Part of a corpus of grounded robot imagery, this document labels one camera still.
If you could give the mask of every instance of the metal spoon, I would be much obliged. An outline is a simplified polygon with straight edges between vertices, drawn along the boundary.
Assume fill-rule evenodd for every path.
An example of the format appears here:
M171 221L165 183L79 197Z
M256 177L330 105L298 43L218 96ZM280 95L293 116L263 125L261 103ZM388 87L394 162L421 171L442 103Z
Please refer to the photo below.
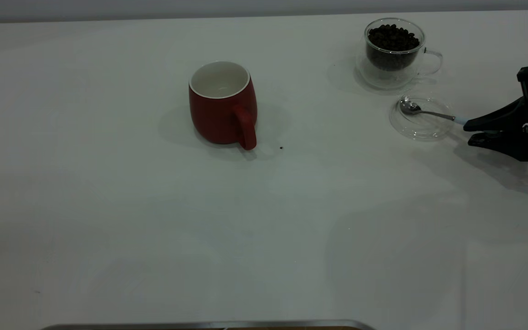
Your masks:
M402 113L408 116L418 115L420 113L426 113L427 115L437 116L445 119L449 119L459 125L465 125L469 119L456 117L455 115L444 115L443 113L436 113L431 111L423 111L421 107L411 100L404 98L398 101L398 106L401 108Z

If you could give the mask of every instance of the white wall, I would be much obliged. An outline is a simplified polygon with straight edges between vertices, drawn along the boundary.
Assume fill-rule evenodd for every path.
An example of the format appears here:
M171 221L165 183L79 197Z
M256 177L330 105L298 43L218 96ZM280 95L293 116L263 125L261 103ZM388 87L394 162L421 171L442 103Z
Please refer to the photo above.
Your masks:
M528 0L0 0L0 22L475 9L528 9Z

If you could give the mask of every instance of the double-walled glass cup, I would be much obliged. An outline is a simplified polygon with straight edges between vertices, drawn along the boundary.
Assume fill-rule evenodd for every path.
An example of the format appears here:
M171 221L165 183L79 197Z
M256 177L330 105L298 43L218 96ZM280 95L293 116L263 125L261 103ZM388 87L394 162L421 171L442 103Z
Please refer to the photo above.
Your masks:
M402 51L387 50L380 48L369 40L369 32L382 25L396 25L397 29L405 29L413 33L419 40L419 46ZM423 62L423 55L432 54L439 58L440 62L432 71L419 72ZM364 31L364 39L361 40L357 56L356 69L362 78L371 86L379 89L396 89L417 77L417 75L432 75L436 73L443 63L443 55L425 46L425 33L420 27L400 18L381 18L373 21Z

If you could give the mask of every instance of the mug rim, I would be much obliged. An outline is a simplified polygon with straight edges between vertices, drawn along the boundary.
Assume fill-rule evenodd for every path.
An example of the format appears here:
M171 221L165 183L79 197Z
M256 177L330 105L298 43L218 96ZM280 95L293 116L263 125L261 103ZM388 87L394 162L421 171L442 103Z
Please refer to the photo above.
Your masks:
M193 88L193 84L191 83L191 81L193 81L193 77L195 77L195 75L197 74L197 72L199 72L199 70L203 69L207 65L212 65L212 64L215 64L215 63L231 63L231 64L235 64L235 65L241 67L245 71L245 73L247 74L246 83L237 92L235 92L235 93L233 93L231 95L221 96L219 98L213 98L211 96L203 95L203 94L197 92L195 90L195 88ZM210 63L207 63L207 64L203 64L203 65L201 65L201 67L199 67L198 69L195 70L195 72L189 78L189 88L193 91L193 93L197 94L198 96L201 96L202 98L211 99L211 100L223 100L223 99L227 99L227 98L232 98L233 96L236 96L237 94L240 94L241 92L243 92L246 89L246 87L248 87L248 84L250 84L250 81L252 81L252 75L250 75L250 71L248 71L248 69L246 69L243 65L241 65L239 63L236 63L236 62L232 62L230 60L215 60L213 62L210 62Z
M388 50L388 49L384 49L384 48L380 48L379 46L376 46L368 38L369 28L370 28L370 25L373 25L374 23L382 21L384 19L396 19L398 21L403 21L403 22L406 22L406 23L409 23L409 24L413 25L414 27L417 28L417 30L421 31L421 34L423 35L423 40L421 40L421 42L419 43L419 46L417 46L417 47L415 47L413 49L409 49L409 50ZM402 54L414 53L417 50L419 50L421 47L423 47L425 45L425 41L427 40L427 35L425 35L425 32L423 31L423 29L421 29L419 27L419 25L417 25L417 24L415 24L415 23L413 23L411 21L407 21L406 19L402 19L402 18L398 18L398 17L382 17L382 18L379 18L379 19L373 21L372 23L370 23L366 27L366 29L364 30L364 39L366 40L366 43L369 44L375 50L378 50L378 51L383 52L383 53L402 55Z

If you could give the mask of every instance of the white table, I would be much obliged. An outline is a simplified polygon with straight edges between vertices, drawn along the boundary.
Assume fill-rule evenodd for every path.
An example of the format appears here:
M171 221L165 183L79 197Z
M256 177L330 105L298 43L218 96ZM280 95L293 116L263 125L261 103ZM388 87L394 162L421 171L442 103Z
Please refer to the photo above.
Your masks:
M528 11L1 24L0 329L528 330L528 163L392 129L397 96L352 75L390 16L444 54L423 87L456 113L522 95ZM254 78L251 153L193 131L187 79L216 59Z

